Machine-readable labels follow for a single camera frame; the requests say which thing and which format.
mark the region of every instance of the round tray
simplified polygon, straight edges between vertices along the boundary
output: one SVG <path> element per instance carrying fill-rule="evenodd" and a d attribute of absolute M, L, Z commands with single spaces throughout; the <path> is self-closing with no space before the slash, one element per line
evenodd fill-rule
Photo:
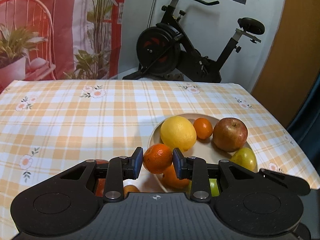
<path fill-rule="evenodd" d="M 216 125 L 216 123 L 219 121 L 217 118 L 214 118 L 212 116 L 208 116 L 205 114 L 185 113 L 185 114 L 177 114 L 177 115 L 187 118 L 192 124 L 196 119 L 198 119 L 200 117 L 206 118 L 210 121 L 210 123 L 212 124 L 212 127 L 214 127 Z M 153 132 L 149 138 L 148 147 L 150 147 L 154 144 L 157 144 L 157 143 L 162 143 L 162 140 L 160 138 L 160 127 L 163 122 L 164 121 L 162 121 L 160 124 L 158 124 L 157 127 L 153 130 Z M 207 163 L 218 164 L 219 160 L 221 160 L 221 159 L 228 159 L 229 160 L 231 158 L 231 156 L 234 154 L 234 153 L 227 153 L 225 151 L 218 149 L 211 141 L 212 141 L 212 136 L 206 140 L 197 139 L 194 146 L 191 149 L 189 149 L 188 151 L 184 152 L 183 155 L 185 157 L 196 156 L 199 158 L 203 158 Z M 250 145 L 248 144 L 248 142 L 246 142 L 243 147 L 247 147 L 247 148 L 252 149 L 250 147 Z M 156 180 L 159 183 L 160 187 L 164 190 L 164 192 L 183 191 L 181 189 L 180 190 L 174 189 L 174 188 L 170 188 L 170 187 L 163 185 L 161 182 L 162 174 L 155 174 L 155 177 L 156 177 Z"/>

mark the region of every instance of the stationary bicycle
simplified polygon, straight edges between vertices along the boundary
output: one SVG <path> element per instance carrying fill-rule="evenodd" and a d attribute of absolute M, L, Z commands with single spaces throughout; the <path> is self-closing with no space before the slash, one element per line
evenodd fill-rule
<path fill-rule="evenodd" d="M 219 71 L 223 64 L 234 49 L 237 53 L 241 50 L 241 47 L 237 46 L 240 37 L 244 35 L 249 37 L 253 43 L 261 42 L 250 33 L 262 35 L 265 32 L 264 25 L 255 19 L 241 18 L 238 19 L 238 24 L 243 30 L 236 29 L 217 61 L 209 59 L 207 56 L 203 57 L 192 45 L 179 24 L 181 17 L 186 13 L 180 10 L 179 17 L 173 16 L 178 1 L 171 0 L 168 6 L 162 6 L 164 15 L 161 22 L 141 33 L 136 46 L 140 62 L 139 70 L 123 79 L 136 80 L 151 75 L 166 80 L 167 75 L 177 68 L 194 82 L 220 83 Z M 219 4 L 219 1 L 193 1 L 208 6 Z"/>

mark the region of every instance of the metal pole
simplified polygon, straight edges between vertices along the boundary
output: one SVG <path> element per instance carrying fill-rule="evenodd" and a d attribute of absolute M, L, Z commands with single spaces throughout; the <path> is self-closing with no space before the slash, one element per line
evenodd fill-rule
<path fill-rule="evenodd" d="M 156 0 L 153 0 L 152 5 L 151 5 L 151 11 L 150 11 L 150 15 L 149 15 L 149 20 L 148 20 L 147 28 L 150 27 L 151 19 L 152 19 L 152 16 L 153 16 L 153 11 L 154 11 L 154 9 L 155 9 L 155 5 L 156 5 Z"/>

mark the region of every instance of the flower pot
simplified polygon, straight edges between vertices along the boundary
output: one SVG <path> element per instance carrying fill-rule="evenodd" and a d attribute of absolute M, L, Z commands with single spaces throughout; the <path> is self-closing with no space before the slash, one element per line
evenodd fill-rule
<path fill-rule="evenodd" d="M 17 61 L 0 69 L 0 84 L 6 88 L 13 80 L 24 80 L 26 77 L 26 58 L 22 57 Z"/>

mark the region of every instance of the white wall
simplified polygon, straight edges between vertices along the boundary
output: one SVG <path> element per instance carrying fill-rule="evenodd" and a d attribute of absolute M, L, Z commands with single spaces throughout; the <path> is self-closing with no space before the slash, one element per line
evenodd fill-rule
<path fill-rule="evenodd" d="M 156 1 L 152 26 L 161 20 L 161 7 L 170 1 Z M 241 37 L 238 45 L 242 50 L 239 54 L 234 51 L 220 71 L 222 82 L 238 83 L 251 91 L 272 46 L 284 0 L 247 0 L 245 5 L 232 0 L 219 1 L 219 5 L 206 6 L 192 0 L 180 0 L 175 13 L 178 14 L 181 9 L 187 12 L 180 24 L 195 48 L 203 56 L 208 55 L 214 60 L 239 27 L 238 18 L 251 17 L 265 25 L 266 32 L 259 36 L 262 43 L 253 44 L 249 38 Z M 119 72 L 136 67 L 139 63 L 136 41 L 146 28 L 151 3 L 152 0 L 125 0 Z"/>

